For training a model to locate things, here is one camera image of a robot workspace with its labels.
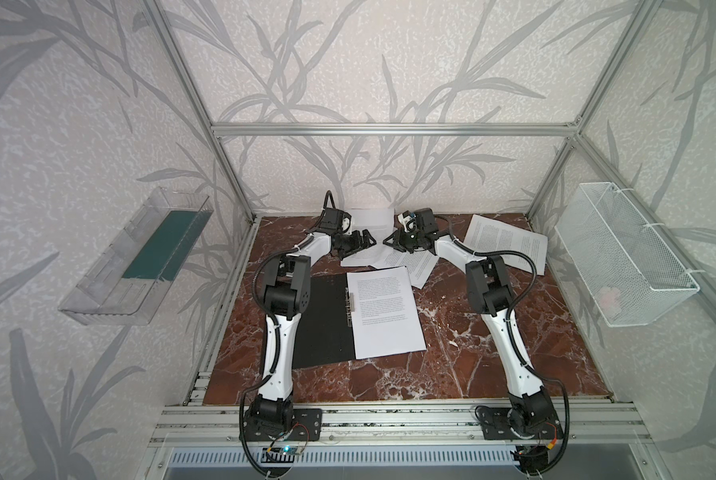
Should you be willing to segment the printed paper sheet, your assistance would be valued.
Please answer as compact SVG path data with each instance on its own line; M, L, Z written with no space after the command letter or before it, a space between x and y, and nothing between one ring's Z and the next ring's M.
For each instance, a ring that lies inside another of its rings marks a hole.
M422 289L433 272L439 258L427 250L414 253L401 252L382 245L380 255L371 266L377 269L406 267L411 285Z

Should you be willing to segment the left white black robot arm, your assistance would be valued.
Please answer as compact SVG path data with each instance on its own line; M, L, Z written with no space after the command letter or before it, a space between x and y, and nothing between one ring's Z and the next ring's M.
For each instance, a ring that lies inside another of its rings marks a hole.
M255 272L252 285L255 302L263 310L266 341L262 380L249 417L283 431L292 428L293 354L302 314L311 299L312 266L326 255L344 259L377 244L371 233L351 229L352 216L335 207L325 207L315 225L299 243L275 252Z

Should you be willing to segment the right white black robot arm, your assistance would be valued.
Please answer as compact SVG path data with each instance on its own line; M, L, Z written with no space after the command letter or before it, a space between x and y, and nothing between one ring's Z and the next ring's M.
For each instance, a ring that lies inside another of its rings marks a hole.
M400 226L383 244L403 253L430 252L464 272L468 302L487 325L506 374L511 403L508 424L517 436L530 438L556 416L545 386L550 379L530 362L515 316L517 305L536 283L537 267L519 251L477 251L466 246L451 231L439 228L441 218L429 208L403 212L398 216ZM532 273L529 286L519 294L511 283L507 256L525 260Z

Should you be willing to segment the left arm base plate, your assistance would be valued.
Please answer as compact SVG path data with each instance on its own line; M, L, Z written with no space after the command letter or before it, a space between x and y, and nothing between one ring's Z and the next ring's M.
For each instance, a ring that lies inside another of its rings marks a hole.
M282 415L256 413L249 409L243 417L243 438L261 442L280 436L295 441L318 441L323 425L323 410L294 408Z

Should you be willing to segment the hidden printed sheet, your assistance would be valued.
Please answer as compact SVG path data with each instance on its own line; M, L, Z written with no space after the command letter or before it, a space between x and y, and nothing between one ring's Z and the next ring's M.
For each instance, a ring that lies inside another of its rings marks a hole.
M349 273L347 286L358 360L427 349L406 268Z

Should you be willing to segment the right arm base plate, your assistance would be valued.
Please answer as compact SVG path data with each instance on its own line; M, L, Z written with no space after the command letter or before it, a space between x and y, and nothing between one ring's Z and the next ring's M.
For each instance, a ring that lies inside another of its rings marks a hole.
M552 407L539 410L479 405L475 416L486 440L558 441L565 431Z

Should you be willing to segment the beige black ring binder folder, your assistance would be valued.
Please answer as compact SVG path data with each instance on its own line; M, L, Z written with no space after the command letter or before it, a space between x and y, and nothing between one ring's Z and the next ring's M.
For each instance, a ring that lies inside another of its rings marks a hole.
M304 369L356 359L349 316L347 275L311 280L311 299L299 322L293 368Z

